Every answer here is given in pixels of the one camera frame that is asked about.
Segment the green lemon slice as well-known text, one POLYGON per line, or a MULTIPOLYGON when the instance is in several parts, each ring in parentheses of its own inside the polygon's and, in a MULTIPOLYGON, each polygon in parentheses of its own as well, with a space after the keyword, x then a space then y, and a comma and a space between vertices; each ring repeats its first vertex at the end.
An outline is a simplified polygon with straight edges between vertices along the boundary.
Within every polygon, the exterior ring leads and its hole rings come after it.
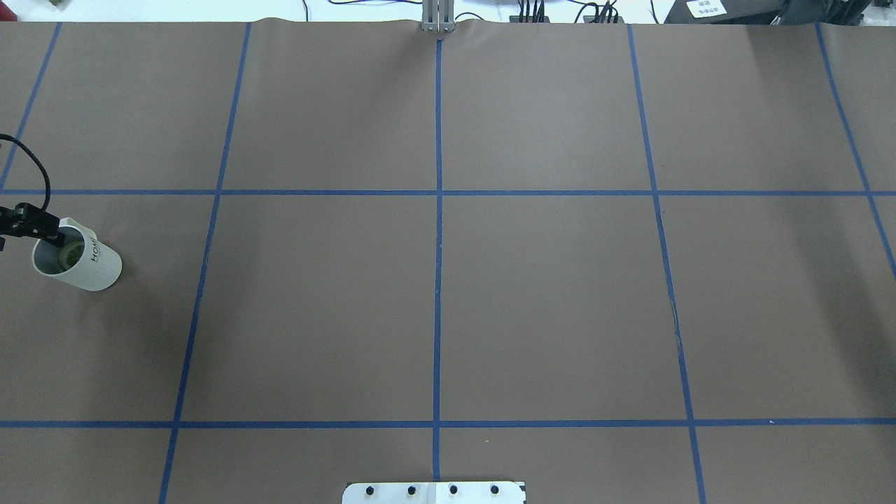
POLYGON ((59 249, 58 264, 63 272, 75 267, 84 253, 84 241, 70 241, 59 249))

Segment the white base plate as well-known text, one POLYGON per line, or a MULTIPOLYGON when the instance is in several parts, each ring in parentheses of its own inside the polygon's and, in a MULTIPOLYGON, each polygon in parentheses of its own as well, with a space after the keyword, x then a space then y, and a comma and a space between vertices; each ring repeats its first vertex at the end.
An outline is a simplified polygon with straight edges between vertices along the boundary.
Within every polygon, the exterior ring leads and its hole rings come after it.
POLYGON ((359 482, 346 486, 342 503, 526 503, 523 482, 359 482))

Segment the white ribbed mug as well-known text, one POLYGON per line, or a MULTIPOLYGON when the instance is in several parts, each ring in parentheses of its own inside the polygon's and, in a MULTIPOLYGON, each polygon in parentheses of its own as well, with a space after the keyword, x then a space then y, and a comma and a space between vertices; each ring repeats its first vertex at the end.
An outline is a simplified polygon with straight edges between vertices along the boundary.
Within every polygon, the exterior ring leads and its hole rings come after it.
POLYGON ((51 246, 38 241, 31 252, 32 267, 42 277, 61 281, 84 291, 102 291, 112 287, 123 271, 124 264, 118 252, 101 242, 93 230, 73 218, 59 220, 59 229, 64 233, 65 244, 85 243, 84 253, 78 264, 63 272, 57 258, 62 246, 51 246))

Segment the black box with label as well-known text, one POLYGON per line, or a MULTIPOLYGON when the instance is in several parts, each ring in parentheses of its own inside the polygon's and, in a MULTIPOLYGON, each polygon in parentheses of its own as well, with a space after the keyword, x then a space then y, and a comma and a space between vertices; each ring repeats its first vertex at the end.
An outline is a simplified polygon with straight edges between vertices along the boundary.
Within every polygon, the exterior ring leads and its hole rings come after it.
POLYGON ((874 1, 675 1, 663 25, 859 25, 874 1))

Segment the aluminium frame post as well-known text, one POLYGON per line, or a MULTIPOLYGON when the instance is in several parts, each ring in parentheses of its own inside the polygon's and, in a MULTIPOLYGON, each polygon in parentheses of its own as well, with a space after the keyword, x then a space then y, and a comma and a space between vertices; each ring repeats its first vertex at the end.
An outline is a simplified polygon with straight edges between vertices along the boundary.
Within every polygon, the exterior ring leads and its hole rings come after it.
POLYGON ((425 33, 452 33, 456 29, 454 0, 421 1, 421 30, 425 33))

